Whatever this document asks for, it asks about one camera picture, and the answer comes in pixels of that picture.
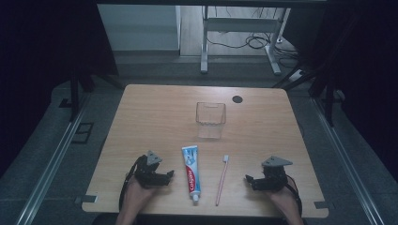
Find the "white blue red toothpaste tube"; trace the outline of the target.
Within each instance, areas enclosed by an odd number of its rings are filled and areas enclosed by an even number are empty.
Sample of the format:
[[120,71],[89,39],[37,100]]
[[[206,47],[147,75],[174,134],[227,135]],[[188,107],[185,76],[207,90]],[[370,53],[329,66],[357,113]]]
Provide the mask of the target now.
[[194,205],[199,203],[201,195],[200,176],[198,171],[198,146],[185,146],[182,148],[187,175],[188,190]]

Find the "white metal desk frame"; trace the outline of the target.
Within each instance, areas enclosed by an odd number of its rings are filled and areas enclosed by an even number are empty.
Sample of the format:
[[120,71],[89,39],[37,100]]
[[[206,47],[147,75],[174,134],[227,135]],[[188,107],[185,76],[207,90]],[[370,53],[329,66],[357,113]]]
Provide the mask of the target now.
[[275,8],[275,17],[258,17],[258,18],[234,18],[234,17],[209,17],[209,6],[202,9],[203,20],[203,40],[201,49],[200,70],[202,73],[208,71],[208,49],[209,40],[207,35],[209,32],[234,32],[234,33],[263,33],[270,35],[269,44],[263,47],[268,61],[271,65],[273,73],[281,75],[281,69],[278,65],[274,51],[276,44],[281,37],[284,19],[286,17],[286,8]]

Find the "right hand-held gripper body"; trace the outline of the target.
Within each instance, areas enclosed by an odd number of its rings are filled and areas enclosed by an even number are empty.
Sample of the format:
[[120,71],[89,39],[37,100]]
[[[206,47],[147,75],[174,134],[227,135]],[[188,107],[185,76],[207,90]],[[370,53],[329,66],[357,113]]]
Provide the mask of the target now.
[[261,182],[261,190],[278,191],[287,184],[287,175],[284,167],[292,165],[292,162],[281,158],[271,156],[263,163],[264,180]]

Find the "aluminium floor rail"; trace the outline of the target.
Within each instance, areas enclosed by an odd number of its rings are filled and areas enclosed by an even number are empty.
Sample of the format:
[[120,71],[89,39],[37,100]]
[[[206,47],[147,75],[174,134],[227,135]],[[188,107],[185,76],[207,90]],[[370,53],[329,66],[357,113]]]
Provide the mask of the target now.
[[68,151],[72,138],[80,125],[82,118],[87,109],[87,105],[91,99],[91,94],[84,94],[81,102],[78,104],[79,111],[74,118],[68,123],[66,131],[64,132],[59,144],[56,146],[54,153],[49,160],[44,172],[41,174],[39,180],[35,184],[29,198],[27,199],[21,213],[19,214],[14,225],[31,225],[49,187],[63,161],[65,154]]
[[349,180],[349,183],[360,202],[365,216],[367,217],[371,225],[385,225],[385,222],[379,213],[379,210],[370,194],[370,191],[360,179],[359,173],[357,172],[353,162],[351,161],[351,158],[347,154],[338,133],[326,119],[326,116],[324,115],[325,110],[323,109],[321,102],[318,99],[312,97],[311,102],[315,107],[318,119],[321,122],[325,132],[327,133],[332,148],[336,152],[337,158],[342,164],[347,179]]

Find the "person's right hand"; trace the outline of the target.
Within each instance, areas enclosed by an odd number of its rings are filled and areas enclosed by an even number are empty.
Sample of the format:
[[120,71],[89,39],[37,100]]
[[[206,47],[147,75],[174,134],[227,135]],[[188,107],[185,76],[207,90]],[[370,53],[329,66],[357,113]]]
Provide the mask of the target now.
[[286,218],[299,215],[299,206],[293,193],[287,187],[279,191],[267,191],[266,195]]

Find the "pink white toothbrush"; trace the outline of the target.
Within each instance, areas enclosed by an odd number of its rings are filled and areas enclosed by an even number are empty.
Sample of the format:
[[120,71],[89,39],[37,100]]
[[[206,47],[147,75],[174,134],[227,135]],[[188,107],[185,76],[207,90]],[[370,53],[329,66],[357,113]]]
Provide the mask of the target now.
[[220,204],[221,195],[222,195],[222,187],[223,187],[223,183],[224,183],[224,179],[225,179],[225,175],[226,175],[226,171],[227,171],[227,167],[228,167],[229,156],[228,155],[224,155],[222,161],[224,163],[224,166],[223,166],[222,176],[221,176],[221,179],[220,179],[218,193],[217,193],[217,198],[216,198],[216,202],[215,202],[216,206],[219,206],[219,204]]

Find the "black metal stand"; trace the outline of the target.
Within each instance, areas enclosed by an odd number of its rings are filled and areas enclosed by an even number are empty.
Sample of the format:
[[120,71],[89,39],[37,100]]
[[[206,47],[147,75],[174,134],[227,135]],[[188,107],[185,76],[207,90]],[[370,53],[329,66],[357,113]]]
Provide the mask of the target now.
[[87,93],[91,93],[94,90],[95,84],[90,73],[86,69],[77,68],[70,74],[71,121],[74,120],[79,112],[79,86],[81,86],[83,91]]
[[334,102],[334,85],[335,81],[333,78],[318,76],[315,78],[309,89],[309,94],[313,98],[318,98],[323,91],[326,91],[324,100],[324,116],[331,127],[333,127],[332,108]]

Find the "white power strip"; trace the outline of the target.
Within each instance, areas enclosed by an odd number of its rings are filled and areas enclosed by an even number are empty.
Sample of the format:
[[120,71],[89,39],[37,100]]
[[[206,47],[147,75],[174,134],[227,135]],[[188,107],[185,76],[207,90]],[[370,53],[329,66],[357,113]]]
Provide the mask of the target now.
[[293,75],[289,78],[290,82],[294,82],[296,80],[298,80],[299,78],[301,78],[303,75],[305,74],[305,72],[301,69],[298,69],[297,71],[295,71],[293,73]]

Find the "dark curtain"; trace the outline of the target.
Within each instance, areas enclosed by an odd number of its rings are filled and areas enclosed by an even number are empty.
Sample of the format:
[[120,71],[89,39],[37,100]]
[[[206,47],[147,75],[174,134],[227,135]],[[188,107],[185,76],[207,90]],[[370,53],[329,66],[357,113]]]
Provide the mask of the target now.
[[117,68],[97,0],[0,0],[0,177],[38,125],[53,89]]
[[343,111],[398,180],[398,0],[322,0],[301,10],[295,38],[315,70],[310,90],[341,90]]

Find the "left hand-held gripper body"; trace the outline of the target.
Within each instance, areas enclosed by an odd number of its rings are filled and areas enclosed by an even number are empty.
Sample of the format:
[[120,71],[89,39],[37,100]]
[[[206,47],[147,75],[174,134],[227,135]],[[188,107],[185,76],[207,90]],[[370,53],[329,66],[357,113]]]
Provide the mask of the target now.
[[156,173],[161,158],[157,156],[153,151],[149,150],[145,155],[137,158],[135,165],[136,170],[134,177],[144,188],[154,187],[150,186],[149,182],[154,179],[161,179],[161,174]]

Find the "person's left hand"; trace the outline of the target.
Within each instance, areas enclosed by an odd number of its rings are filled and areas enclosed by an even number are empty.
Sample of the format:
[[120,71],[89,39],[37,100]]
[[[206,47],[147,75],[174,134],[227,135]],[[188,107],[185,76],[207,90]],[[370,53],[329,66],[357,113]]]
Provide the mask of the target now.
[[142,187],[141,184],[132,177],[127,183],[127,189],[123,197],[121,213],[126,215],[137,215],[157,192],[156,187]]

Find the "clear plastic cup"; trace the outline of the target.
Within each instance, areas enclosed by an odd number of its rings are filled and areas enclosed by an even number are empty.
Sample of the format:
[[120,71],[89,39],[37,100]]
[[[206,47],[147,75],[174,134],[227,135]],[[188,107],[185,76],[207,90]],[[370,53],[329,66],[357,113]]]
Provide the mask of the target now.
[[199,138],[219,139],[226,123],[226,105],[224,103],[198,102],[195,120]]

